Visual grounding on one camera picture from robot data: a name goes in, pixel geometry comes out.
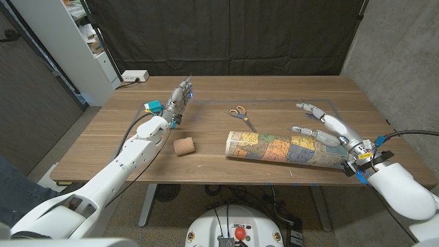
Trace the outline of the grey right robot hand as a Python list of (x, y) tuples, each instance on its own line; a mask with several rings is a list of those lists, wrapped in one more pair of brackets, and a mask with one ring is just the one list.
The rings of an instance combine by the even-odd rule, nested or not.
[(297, 103), (296, 107), (310, 112), (315, 119), (323, 123), (323, 126), (329, 133), (298, 126), (291, 127), (292, 131), (313, 137), (320, 143), (332, 148), (343, 147), (353, 157), (353, 162), (357, 165), (371, 161), (372, 145), (366, 145), (364, 139), (347, 123), (325, 113), (322, 109), (312, 104), (301, 102)]

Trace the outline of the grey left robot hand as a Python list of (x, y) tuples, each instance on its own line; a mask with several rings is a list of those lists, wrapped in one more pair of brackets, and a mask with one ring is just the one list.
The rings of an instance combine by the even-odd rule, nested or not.
[(193, 97), (191, 76), (183, 80), (172, 92), (166, 106), (162, 110), (161, 117), (166, 119), (171, 126), (179, 125), (182, 114), (189, 100)]

